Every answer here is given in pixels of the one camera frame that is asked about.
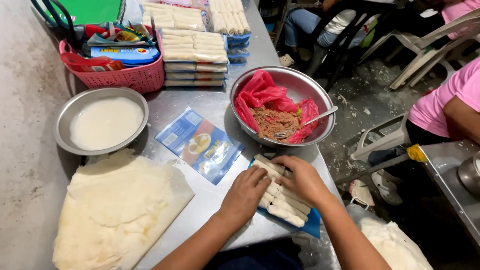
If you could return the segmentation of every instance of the human hand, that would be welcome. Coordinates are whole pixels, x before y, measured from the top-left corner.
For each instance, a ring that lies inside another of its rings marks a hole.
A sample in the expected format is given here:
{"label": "human hand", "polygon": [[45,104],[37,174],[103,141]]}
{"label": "human hand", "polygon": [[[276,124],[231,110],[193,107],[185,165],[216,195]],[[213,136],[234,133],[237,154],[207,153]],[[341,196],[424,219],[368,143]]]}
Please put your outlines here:
{"label": "human hand", "polygon": [[331,195],[317,170],[308,162],[295,156],[280,156],[272,160],[273,163],[281,163],[289,167],[293,172],[293,178],[276,177],[275,181],[282,184],[293,193],[299,195],[307,202],[316,205],[319,198]]}
{"label": "human hand", "polygon": [[264,168],[251,166],[233,181],[220,210],[216,213],[223,222],[226,222],[226,226],[231,226],[237,231],[253,217],[262,195],[271,183],[268,178],[259,182],[266,173],[267,170]]}

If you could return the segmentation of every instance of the pink plastic basket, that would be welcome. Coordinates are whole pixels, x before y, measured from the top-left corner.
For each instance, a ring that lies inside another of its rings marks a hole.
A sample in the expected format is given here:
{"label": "pink plastic basket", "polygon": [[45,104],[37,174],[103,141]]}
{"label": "pink plastic basket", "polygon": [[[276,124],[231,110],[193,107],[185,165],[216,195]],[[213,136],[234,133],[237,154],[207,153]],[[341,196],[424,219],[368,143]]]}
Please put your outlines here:
{"label": "pink plastic basket", "polygon": [[[152,34],[152,28],[149,26],[145,27],[148,32]],[[162,41],[158,32],[156,36],[161,51],[160,57],[149,65],[104,72],[78,72],[65,66],[86,84],[88,88],[99,86],[126,86],[138,91],[140,94],[156,91],[163,86],[165,80]],[[68,51],[66,50],[67,47],[69,51],[77,53],[65,39],[60,42],[60,53]]]}

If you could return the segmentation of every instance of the black chair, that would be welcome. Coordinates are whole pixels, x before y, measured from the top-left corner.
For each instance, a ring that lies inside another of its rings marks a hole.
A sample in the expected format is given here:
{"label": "black chair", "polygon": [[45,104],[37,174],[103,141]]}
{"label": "black chair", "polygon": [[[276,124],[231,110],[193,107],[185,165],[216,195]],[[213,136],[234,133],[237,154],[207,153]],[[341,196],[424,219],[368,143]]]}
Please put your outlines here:
{"label": "black chair", "polygon": [[[329,91],[332,88],[335,80],[337,79],[340,71],[342,70],[345,62],[347,61],[347,47],[356,35],[356,33],[363,27],[365,22],[372,16],[381,14],[379,21],[387,16],[391,11],[396,9],[396,4],[378,3],[365,0],[341,0],[335,3],[326,13],[322,16],[322,19],[315,27],[313,32],[309,35],[310,42],[313,43],[313,55],[310,59],[310,64],[306,70],[306,74],[309,77],[313,77],[317,70],[325,71],[326,66],[328,69],[332,69],[333,72],[329,75],[328,83],[325,86],[325,91]],[[325,26],[340,12],[344,10],[356,11],[355,18],[345,27],[345,29],[338,35],[332,45],[328,48],[323,48],[317,42],[317,38],[323,31]],[[366,16],[357,24],[363,14]]]}

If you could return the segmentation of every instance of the meat filling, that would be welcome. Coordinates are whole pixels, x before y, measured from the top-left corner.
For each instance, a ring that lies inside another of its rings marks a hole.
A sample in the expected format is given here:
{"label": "meat filling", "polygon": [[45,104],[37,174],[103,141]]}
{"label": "meat filling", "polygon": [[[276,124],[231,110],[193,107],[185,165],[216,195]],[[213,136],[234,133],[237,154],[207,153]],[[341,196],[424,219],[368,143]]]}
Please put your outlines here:
{"label": "meat filling", "polygon": [[295,131],[300,125],[300,117],[291,112],[279,112],[276,110],[267,109],[265,106],[260,108],[250,108],[253,118],[257,122],[260,130],[258,136],[260,138],[267,137],[279,142],[285,142],[287,138],[276,139],[273,133],[283,132],[288,129]]}

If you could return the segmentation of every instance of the stainless steel bowl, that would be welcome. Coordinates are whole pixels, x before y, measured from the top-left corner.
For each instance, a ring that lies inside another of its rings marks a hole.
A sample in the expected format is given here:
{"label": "stainless steel bowl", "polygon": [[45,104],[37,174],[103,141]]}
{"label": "stainless steel bowl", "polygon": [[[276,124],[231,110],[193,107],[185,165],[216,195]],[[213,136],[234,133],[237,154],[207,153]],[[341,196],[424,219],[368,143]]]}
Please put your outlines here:
{"label": "stainless steel bowl", "polygon": [[318,111],[320,113],[325,112],[333,107],[333,103],[325,90],[309,76],[299,71],[281,66],[265,66],[251,69],[238,77],[238,79],[233,83],[232,89],[230,90],[230,104],[233,112],[239,120],[241,128],[250,137],[269,147],[287,148],[307,146],[318,143],[324,140],[330,134],[330,132],[332,132],[335,125],[335,113],[323,118],[323,123],[319,124],[312,131],[312,134],[305,138],[305,142],[301,144],[281,143],[268,138],[260,138],[253,129],[251,129],[242,121],[240,116],[237,114],[234,105],[234,101],[237,98],[238,93],[243,89],[245,84],[251,80],[253,73],[255,73],[257,69],[267,71],[270,73],[277,86],[283,86],[287,88],[287,96],[294,102],[299,102],[305,98],[312,98],[315,104],[318,106]]}
{"label": "stainless steel bowl", "polygon": [[480,171],[477,162],[480,164],[480,152],[473,157],[464,160],[458,167],[458,177],[463,185],[473,194],[480,196]]}
{"label": "stainless steel bowl", "polygon": [[[88,104],[97,101],[103,98],[113,98],[113,97],[123,97],[128,98],[131,101],[137,103],[144,113],[144,119],[140,126],[138,127],[137,131],[126,139],[124,142],[107,149],[96,150],[96,151],[88,151],[80,149],[76,146],[72,140],[70,139],[70,123],[72,119],[78,115],[78,113]],[[94,156],[94,155],[101,155],[110,153],[113,151],[120,150],[126,147],[129,143],[131,143],[143,130],[147,123],[148,119],[148,105],[145,98],[140,95],[137,91],[132,90],[126,87],[102,87],[84,91],[75,97],[71,98],[60,110],[58,114],[55,124],[53,127],[53,136],[57,141],[58,145],[60,145],[63,149],[67,150],[68,152],[83,155],[83,156]]]}

